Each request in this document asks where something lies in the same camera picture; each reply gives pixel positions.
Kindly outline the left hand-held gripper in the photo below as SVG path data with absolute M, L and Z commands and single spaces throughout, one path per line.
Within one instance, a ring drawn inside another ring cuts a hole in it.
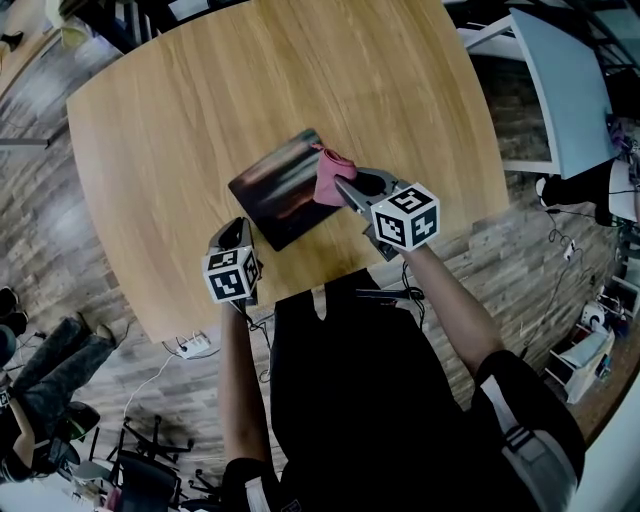
M 258 302 L 260 265 L 253 247 L 251 223 L 246 217 L 241 221 L 240 247 L 237 247 L 238 219 L 234 219 L 212 236 L 209 250 L 202 259 L 203 278 L 216 304 L 245 301 L 247 305 L 256 305 Z

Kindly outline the wooden desk with white frame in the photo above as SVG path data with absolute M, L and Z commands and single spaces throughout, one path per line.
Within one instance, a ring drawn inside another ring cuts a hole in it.
M 0 106 L 28 68 L 61 39 L 46 14 L 47 0 L 15 0 L 0 10 L 0 36 L 22 32 L 23 38 L 14 51 L 0 42 Z

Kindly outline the person's left forearm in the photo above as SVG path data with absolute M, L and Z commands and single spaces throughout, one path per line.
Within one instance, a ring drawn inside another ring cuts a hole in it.
M 247 322 L 230 303 L 221 309 L 218 403 L 225 456 L 272 461 L 268 424 Z

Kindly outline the light blue table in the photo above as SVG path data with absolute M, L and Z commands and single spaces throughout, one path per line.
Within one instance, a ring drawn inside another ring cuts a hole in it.
M 479 30 L 458 30 L 468 53 L 526 63 L 544 120 L 548 161 L 503 161 L 506 171 L 572 178 L 614 158 L 606 118 L 612 113 L 592 49 L 553 25 L 512 8 Z

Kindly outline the black waist device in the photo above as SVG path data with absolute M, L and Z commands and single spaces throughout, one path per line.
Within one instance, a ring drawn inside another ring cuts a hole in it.
M 423 301 L 424 293 L 417 287 L 408 287 L 399 290 L 382 289 L 356 289 L 354 294 L 359 298 L 377 299 L 381 301 Z

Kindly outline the wooden table with white legs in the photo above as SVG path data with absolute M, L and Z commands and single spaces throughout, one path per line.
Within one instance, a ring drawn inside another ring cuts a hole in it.
M 201 261 L 229 182 L 303 130 L 421 183 L 442 236 L 505 211 L 503 165 L 441 0 L 250 0 L 121 57 L 67 102 L 93 224 L 155 343 L 214 326 Z

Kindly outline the person's black clothing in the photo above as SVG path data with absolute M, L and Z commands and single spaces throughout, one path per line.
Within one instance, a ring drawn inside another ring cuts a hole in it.
M 468 409 L 412 314 L 359 298 L 359 271 L 275 308 L 270 399 L 236 400 L 270 424 L 286 464 L 232 455 L 225 512 L 565 512 L 584 472 L 574 418 L 507 350 L 472 367 Z

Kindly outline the person's right forearm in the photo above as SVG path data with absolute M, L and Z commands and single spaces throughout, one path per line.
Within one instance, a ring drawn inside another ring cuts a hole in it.
M 504 349 L 493 318 L 427 245 L 400 254 L 431 304 L 455 353 L 475 377 L 489 355 Z

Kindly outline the black office chair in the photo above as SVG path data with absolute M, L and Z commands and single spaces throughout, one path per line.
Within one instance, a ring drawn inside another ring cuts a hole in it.
M 182 480 L 175 466 L 182 454 L 192 452 L 195 441 L 163 445 L 161 423 L 162 417 L 155 415 L 152 437 L 146 438 L 124 417 L 118 444 L 107 458 L 113 459 L 108 481 L 120 491 L 113 512 L 179 512 Z

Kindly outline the dark printed mouse pad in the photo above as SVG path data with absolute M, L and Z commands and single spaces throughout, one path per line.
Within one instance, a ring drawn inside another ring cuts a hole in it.
M 273 250 L 338 211 L 314 200 L 321 139 L 306 129 L 231 180 L 228 188 Z

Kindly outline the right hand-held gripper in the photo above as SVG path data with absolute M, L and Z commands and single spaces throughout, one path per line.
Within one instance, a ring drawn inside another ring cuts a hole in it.
M 358 214 L 371 214 L 372 243 L 386 261 L 399 251 L 411 252 L 440 233 L 440 201 L 414 183 L 371 206 L 364 189 L 394 189 L 397 178 L 387 171 L 358 168 L 356 178 L 335 178 L 337 192 Z

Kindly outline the pink cloth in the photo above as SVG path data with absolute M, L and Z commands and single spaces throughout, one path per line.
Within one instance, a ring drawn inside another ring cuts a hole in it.
M 345 206 L 346 201 L 336 187 L 335 178 L 354 180 L 357 175 L 355 164 L 321 144 L 312 144 L 311 147 L 319 151 L 314 201 L 331 207 Z

